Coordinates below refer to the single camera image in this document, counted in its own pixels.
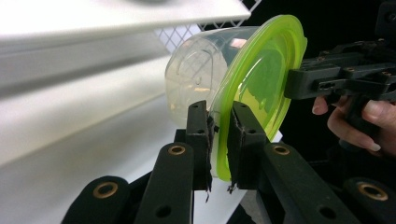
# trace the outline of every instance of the green lid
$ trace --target green lid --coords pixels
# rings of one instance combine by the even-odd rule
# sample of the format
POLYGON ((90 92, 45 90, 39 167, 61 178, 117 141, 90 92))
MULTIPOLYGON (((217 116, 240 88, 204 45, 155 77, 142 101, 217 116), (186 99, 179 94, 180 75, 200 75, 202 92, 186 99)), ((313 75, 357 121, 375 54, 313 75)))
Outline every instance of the green lid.
POLYGON ((227 160, 227 137, 233 101, 247 104, 273 140, 288 111, 283 96, 290 69, 298 68, 306 38, 302 25, 291 15, 273 17, 239 50, 222 80, 210 114, 219 125, 217 176, 231 180, 227 160))

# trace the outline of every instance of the human hand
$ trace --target human hand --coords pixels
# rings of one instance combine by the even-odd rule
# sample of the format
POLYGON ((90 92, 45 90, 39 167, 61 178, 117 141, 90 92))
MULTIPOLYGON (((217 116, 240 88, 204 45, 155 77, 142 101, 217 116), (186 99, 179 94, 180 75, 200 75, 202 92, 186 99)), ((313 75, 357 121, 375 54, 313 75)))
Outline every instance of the human hand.
MULTIPOLYGON (((358 131, 346 122, 345 117, 350 105, 349 98, 343 96, 334 105, 336 108, 330 115, 327 125, 337 137, 357 147, 365 148, 373 155, 388 155, 396 158, 396 105, 394 103, 369 101, 361 111, 363 119, 379 127, 378 134, 373 137, 358 131)), ((322 115, 328 109, 325 98, 320 96, 314 102, 312 113, 322 115)))

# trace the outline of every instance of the clear plastic container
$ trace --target clear plastic container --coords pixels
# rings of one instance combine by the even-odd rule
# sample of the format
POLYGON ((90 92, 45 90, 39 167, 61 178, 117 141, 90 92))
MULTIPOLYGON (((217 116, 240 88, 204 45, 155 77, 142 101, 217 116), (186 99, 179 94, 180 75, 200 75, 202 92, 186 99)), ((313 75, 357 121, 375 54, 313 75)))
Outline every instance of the clear plastic container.
POLYGON ((201 32, 173 54, 166 67, 166 95, 169 115, 179 127, 186 126, 189 105, 206 100, 209 109, 233 58, 257 29, 201 32))
POLYGON ((202 32, 174 52, 165 72, 170 117, 184 128, 189 105, 206 100, 219 126, 212 175, 231 178, 227 138, 233 101, 250 107, 268 139, 276 136, 290 104, 283 96, 287 75, 300 66, 305 48, 298 19, 281 15, 261 27, 202 32))

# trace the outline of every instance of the finger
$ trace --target finger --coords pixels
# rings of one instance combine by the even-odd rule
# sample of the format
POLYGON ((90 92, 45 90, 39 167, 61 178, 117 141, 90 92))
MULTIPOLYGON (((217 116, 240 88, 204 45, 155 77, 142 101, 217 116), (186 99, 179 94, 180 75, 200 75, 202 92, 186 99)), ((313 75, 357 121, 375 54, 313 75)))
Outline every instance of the finger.
POLYGON ((369 101, 361 116, 385 131, 396 133, 396 105, 385 101, 369 101))
POLYGON ((330 115, 327 125, 329 129, 340 139, 357 147, 378 151, 381 146, 365 133, 361 133, 345 121, 345 113, 339 107, 330 115))
POLYGON ((340 100, 337 103, 332 104, 332 105, 339 107, 341 112, 346 113, 349 109, 350 102, 351 102, 351 98, 349 98, 347 96, 341 96, 340 100))
POLYGON ((312 106, 312 113, 315 115, 325 114, 329 110, 324 96, 318 96, 312 106))

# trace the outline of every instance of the white shelf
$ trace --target white shelf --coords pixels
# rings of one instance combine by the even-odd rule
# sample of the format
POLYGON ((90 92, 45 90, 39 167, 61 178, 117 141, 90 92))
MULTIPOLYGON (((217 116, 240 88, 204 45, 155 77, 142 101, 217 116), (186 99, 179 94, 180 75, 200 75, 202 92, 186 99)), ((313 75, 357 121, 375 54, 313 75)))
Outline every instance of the white shelf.
MULTIPOLYGON (((247 19, 239 0, 0 0, 0 223, 59 223, 103 175, 132 182, 175 134, 153 29, 247 19)), ((245 194, 215 179, 195 223, 245 194)))
POLYGON ((249 15, 238 0, 0 0, 0 43, 59 44, 249 15))

